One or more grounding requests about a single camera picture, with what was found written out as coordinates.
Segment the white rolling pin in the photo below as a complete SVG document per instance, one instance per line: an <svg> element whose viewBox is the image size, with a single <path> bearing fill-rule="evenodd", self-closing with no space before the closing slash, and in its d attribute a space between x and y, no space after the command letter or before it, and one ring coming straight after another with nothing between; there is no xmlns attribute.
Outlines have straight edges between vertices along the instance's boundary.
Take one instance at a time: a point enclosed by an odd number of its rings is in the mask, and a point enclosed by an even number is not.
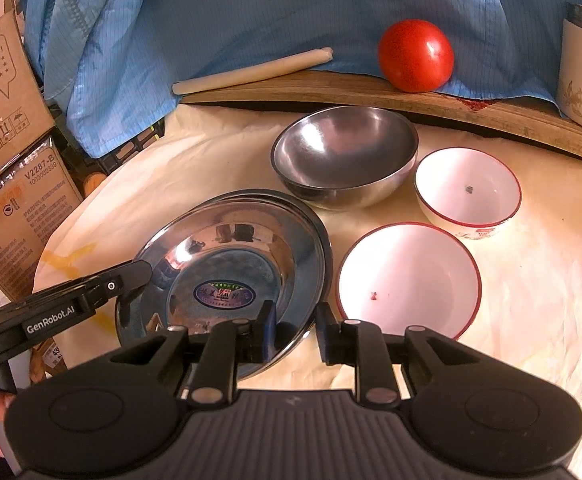
<svg viewBox="0 0 582 480"><path fill-rule="evenodd" d="M332 61L333 49L325 47L277 58L253 66L229 70L228 72L177 81L172 85L175 96L187 96L221 88L240 86L307 70Z"/></svg>

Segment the blue hanging coat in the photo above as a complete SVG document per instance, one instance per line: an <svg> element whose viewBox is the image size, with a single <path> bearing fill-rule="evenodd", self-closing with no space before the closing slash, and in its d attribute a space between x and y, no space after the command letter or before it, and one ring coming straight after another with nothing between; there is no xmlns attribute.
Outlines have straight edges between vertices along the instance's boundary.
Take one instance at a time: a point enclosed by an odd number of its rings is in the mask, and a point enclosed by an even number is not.
<svg viewBox="0 0 582 480"><path fill-rule="evenodd" d="M376 76L382 34L435 24L455 53L443 92L474 100L558 88L562 21L582 0L22 0L44 96L99 158L177 105L172 85L329 47L329 70Z"/></svg>

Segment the lower Vinda cardboard box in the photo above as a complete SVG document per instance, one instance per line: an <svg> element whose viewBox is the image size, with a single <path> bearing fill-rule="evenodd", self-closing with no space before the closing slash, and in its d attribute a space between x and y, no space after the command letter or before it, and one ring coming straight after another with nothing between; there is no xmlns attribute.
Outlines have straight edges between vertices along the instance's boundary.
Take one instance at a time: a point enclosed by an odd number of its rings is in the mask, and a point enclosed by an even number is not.
<svg viewBox="0 0 582 480"><path fill-rule="evenodd" d="M6 298L32 293L51 234L81 202L51 136L0 176L0 289Z"/></svg>

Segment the white bowl red rim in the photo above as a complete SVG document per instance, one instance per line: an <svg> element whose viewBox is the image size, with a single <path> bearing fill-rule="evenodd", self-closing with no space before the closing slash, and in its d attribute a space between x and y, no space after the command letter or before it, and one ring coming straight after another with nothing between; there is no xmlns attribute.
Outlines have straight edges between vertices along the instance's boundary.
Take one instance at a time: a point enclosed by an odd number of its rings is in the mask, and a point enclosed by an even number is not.
<svg viewBox="0 0 582 480"><path fill-rule="evenodd" d="M522 188L501 160L475 148L440 148L417 164L414 192L434 226L465 240L484 240L522 205Z"/></svg>
<svg viewBox="0 0 582 480"><path fill-rule="evenodd" d="M482 301L475 259L457 237L418 222L388 224L364 234L346 252L335 286L343 318L402 335L423 325L457 339Z"/></svg>

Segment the red tomato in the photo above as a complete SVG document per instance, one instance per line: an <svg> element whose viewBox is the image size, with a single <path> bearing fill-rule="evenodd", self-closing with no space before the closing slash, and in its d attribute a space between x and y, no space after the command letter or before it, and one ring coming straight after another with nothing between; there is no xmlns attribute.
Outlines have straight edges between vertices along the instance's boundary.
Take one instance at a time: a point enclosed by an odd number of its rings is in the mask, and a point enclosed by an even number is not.
<svg viewBox="0 0 582 480"><path fill-rule="evenodd" d="M455 52L433 23L403 20L382 35L378 58L383 76L399 91L435 91L450 79Z"/></svg>

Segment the white bowl red rim back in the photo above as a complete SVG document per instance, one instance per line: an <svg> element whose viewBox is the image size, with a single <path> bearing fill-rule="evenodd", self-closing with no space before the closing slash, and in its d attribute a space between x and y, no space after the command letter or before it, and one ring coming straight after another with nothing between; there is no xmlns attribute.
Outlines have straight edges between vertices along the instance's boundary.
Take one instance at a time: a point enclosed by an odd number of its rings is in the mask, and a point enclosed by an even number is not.
<svg viewBox="0 0 582 480"><path fill-rule="evenodd" d="M522 188L501 160L475 148L440 148L417 164L414 192L434 226L465 240L484 240L522 205Z"/></svg>

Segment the white bowl red rim front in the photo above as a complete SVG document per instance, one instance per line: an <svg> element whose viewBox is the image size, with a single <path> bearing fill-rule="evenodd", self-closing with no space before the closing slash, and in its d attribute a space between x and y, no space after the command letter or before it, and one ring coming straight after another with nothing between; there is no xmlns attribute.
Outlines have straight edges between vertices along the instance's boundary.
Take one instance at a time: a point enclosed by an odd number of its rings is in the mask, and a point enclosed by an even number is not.
<svg viewBox="0 0 582 480"><path fill-rule="evenodd" d="M335 286L343 318L402 335L423 325L457 339L482 301L475 259L457 237L418 222L388 224L364 234L346 252Z"/></svg>

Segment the deep steel bowl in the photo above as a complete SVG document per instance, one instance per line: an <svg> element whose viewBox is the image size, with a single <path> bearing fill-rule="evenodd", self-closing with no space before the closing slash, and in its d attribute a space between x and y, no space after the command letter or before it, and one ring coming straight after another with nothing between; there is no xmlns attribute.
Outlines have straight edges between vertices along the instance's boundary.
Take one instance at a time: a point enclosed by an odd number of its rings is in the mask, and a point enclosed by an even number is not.
<svg viewBox="0 0 582 480"><path fill-rule="evenodd" d="M301 200L327 210L359 209L402 186L418 149L417 129L401 114L342 105L287 126L272 144L270 162Z"/></svg>

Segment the wooden shelf board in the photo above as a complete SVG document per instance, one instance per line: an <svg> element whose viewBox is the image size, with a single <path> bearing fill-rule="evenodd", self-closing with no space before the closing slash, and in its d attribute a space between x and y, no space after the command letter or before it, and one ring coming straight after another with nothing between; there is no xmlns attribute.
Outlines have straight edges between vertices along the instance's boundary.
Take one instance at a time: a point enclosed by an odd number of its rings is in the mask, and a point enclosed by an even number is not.
<svg viewBox="0 0 582 480"><path fill-rule="evenodd" d="M474 101L440 93L402 93L381 78L303 70L236 87L193 93L181 101L378 106L484 127L582 158L582 127L562 118L552 104L540 99Z"/></svg>

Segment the black plastic crate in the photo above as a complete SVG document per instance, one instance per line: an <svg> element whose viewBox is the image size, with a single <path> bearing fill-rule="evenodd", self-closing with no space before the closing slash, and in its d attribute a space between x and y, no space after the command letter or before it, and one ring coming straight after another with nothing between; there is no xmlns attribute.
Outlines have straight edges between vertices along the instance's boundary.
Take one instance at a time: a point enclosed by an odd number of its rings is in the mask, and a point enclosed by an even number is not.
<svg viewBox="0 0 582 480"><path fill-rule="evenodd" d="M165 122L164 119L160 119L108 154L100 158L91 158L68 130L62 110L56 104L51 104L49 110L56 123L51 130L52 138L56 141L56 146L70 173L78 180L84 180L93 172L100 172L106 176L112 174L165 134Z"/></svg>

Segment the upper cardboard box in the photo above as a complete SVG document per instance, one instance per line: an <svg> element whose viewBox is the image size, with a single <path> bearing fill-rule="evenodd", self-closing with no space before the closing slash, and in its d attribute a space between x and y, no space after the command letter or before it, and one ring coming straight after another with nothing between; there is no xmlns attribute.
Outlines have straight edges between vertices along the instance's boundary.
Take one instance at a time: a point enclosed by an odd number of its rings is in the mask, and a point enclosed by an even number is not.
<svg viewBox="0 0 582 480"><path fill-rule="evenodd" d="M0 174L54 126L22 43L13 0L0 16Z"/></svg>

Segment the cream paper table cover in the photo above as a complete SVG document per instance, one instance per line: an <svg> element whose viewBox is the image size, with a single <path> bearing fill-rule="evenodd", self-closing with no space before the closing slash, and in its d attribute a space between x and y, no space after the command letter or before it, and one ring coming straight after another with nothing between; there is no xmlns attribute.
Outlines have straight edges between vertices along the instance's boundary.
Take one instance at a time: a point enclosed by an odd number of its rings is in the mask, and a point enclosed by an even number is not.
<svg viewBox="0 0 582 480"><path fill-rule="evenodd" d="M107 177L50 237L43 289L132 258L173 218L241 188L280 188L269 153L291 113L181 105L165 134ZM417 122L420 153L467 146L516 175L522 205L469 242L480 310L462 342L568 390L582 407L582 162L543 148ZM582 478L582 440L571 462Z"/></svg>

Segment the steel plate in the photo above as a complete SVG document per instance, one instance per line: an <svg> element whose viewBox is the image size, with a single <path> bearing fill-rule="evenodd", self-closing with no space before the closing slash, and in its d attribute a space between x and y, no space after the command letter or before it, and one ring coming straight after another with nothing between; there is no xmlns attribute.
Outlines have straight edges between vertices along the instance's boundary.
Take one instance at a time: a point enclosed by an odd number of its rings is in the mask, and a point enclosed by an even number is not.
<svg viewBox="0 0 582 480"><path fill-rule="evenodd" d="M291 352L322 301L324 253L315 229L268 200L237 198L191 209L155 233L137 257L151 265L152 276L116 301L121 344L175 325L205 335L220 322L252 320L266 300L274 303L274 354L264 364L240 365L239 378Z"/></svg>
<svg viewBox="0 0 582 480"><path fill-rule="evenodd" d="M324 253L324 285L320 299L327 301L334 277L333 250L327 228L315 211L298 198L285 192L270 190L270 188L244 188L244 190L222 193L204 200L204 202L194 206L192 210L213 205L223 200L236 200L237 198L257 198L258 200L268 200L268 202L280 206L287 206L292 211L301 214L312 225L319 237Z"/></svg>

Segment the steel plate front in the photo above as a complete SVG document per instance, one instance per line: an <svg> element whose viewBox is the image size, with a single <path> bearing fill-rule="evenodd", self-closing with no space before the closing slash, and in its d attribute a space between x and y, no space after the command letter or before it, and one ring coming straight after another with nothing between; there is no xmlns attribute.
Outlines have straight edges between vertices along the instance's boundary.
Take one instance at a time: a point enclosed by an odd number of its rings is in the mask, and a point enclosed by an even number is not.
<svg viewBox="0 0 582 480"><path fill-rule="evenodd" d="M264 364L240 365L239 378L291 352L322 301L324 253L315 229L268 200L237 198L191 209L155 233L137 257L151 265L152 276L116 301L121 344L175 325L205 335L220 322L252 320L266 300L274 303L274 354Z"/></svg>

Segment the steel plate back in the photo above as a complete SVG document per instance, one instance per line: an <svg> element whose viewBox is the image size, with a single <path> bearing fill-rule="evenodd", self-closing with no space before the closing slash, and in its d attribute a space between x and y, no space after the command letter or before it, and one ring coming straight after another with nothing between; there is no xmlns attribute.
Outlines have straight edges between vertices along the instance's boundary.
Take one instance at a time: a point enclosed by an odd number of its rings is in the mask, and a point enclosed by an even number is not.
<svg viewBox="0 0 582 480"><path fill-rule="evenodd" d="M244 188L244 190L222 193L204 200L204 202L194 206L192 210L213 205L223 200L236 200L237 198L257 198L258 200L268 200L268 202L280 206L287 206L292 211L301 214L312 225L319 237L324 253L324 285L320 299L327 301L334 277L333 250L327 228L315 211L298 198L285 192L270 190L270 188Z"/></svg>

